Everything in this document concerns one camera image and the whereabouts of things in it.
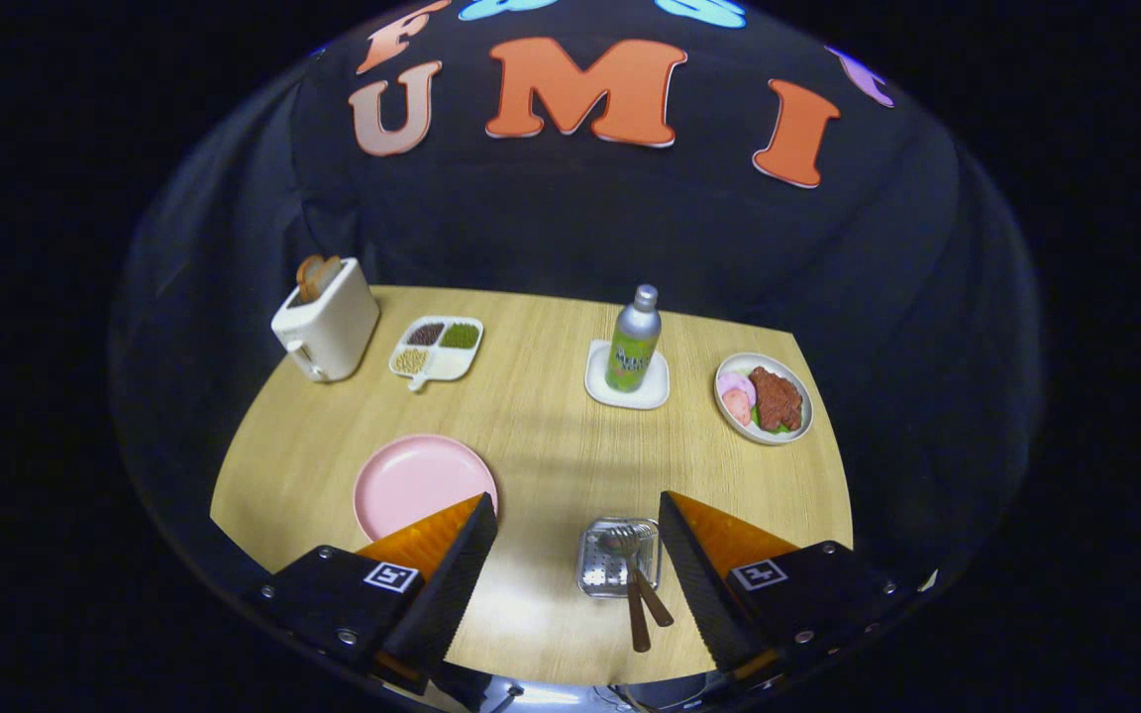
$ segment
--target table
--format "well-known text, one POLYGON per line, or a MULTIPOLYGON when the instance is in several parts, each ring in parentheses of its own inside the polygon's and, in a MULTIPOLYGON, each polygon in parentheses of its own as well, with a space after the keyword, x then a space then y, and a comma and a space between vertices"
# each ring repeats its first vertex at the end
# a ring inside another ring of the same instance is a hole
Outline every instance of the table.
POLYGON ((589 396, 583 374, 590 340, 610 339, 622 303, 387 285, 372 293, 381 316, 355 374, 311 383, 285 357, 222 461, 210 518, 268 572, 316 545, 366 545, 353 509, 358 469, 377 447, 415 432, 466 443, 497 483, 499 534, 446 656, 480 672, 601 686, 714 669, 670 557, 657 594, 675 624, 650 621, 647 654, 631 649, 626 600, 592 599, 575 583, 583 528, 602 515, 657 518, 662 491, 800 546, 852 546, 836 438, 791 334, 663 311, 657 347, 671 397, 659 410, 617 410, 589 396), (466 378, 412 394, 387 362, 422 315, 477 317, 484 341, 466 378), (712 380, 737 351, 769 354, 804 380, 815 411, 804 438, 761 446, 720 415, 712 380))

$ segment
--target orange letter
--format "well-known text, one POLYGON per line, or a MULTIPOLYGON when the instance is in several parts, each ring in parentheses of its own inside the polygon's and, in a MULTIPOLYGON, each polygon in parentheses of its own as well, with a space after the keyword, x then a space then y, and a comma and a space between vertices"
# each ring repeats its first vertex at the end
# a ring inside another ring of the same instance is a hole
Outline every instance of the orange letter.
POLYGON ((499 113, 487 122, 487 136, 517 139, 535 136, 543 119, 531 114, 531 96, 561 133, 574 133, 602 96, 606 113, 592 122, 599 139, 642 146, 670 146, 675 131, 666 125, 666 87, 672 68, 685 63, 683 49, 661 41, 624 40, 606 50, 589 71, 575 66, 566 50, 548 37, 503 41, 491 56, 501 60, 499 113))
POLYGON ((430 78, 439 73, 443 63, 418 64, 400 73, 399 84, 407 89, 408 119, 398 131, 381 127, 381 94, 386 81, 374 81, 349 96, 355 108, 355 140, 369 156, 403 154, 421 144, 430 130, 430 78))
POLYGON ((780 100, 777 127, 769 147, 755 151, 751 162, 762 175, 800 188, 816 188, 822 181, 816 170, 816 153, 822 148, 825 123, 839 119, 839 107, 824 96, 788 81, 769 80, 769 89, 780 100))
POLYGON ((415 13, 404 15, 404 17, 395 19, 388 26, 383 26, 379 31, 367 35, 367 40, 372 41, 372 46, 367 49, 367 58, 355 70, 355 73, 362 75, 367 70, 375 67, 377 64, 385 63, 386 59, 407 49, 408 43, 403 41, 403 38, 421 32, 426 23, 430 22, 430 18, 427 18, 426 15, 444 9, 451 3, 452 0, 438 0, 437 3, 427 5, 415 13))

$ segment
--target silver bottle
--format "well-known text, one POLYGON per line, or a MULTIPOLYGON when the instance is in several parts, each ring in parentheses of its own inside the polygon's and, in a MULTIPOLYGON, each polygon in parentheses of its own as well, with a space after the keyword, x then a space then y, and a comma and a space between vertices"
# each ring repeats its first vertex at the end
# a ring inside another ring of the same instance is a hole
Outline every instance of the silver bottle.
POLYGON ((657 289, 642 284, 633 302, 615 319, 615 337, 606 365, 606 383, 615 391, 630 394, 642 387, 657 337, 663 331, 663 321, 654 308, 656 303, 657 289))

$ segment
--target toaster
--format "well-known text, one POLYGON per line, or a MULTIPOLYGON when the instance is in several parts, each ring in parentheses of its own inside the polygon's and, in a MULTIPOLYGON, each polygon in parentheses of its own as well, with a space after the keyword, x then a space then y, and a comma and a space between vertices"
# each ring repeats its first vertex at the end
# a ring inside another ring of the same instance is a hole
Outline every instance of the toaster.
POLYGON ((314 382, 334 382, 353 373, 364 357, 380 309, 358 260, 345 258, 329 287, 302 303, 294 287, 272 317, 284 350, 314 382))

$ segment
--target metal basket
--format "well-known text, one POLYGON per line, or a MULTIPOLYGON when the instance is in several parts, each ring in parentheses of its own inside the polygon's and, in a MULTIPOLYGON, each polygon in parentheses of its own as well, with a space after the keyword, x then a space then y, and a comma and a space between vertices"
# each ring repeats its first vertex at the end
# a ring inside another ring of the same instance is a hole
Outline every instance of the metal basket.
POLYGON ((620 525, 646 522, 650 534, 644 536, 637 551, 637 567, 657 591, 657 580, 663 565, 663 543, 657 536, 657 522, 646 518, 599 518, 580 538, 580 589, 589 597, 628 597, 628 564, 622 557, 610 554, 597 544, 610 528, 620 525))

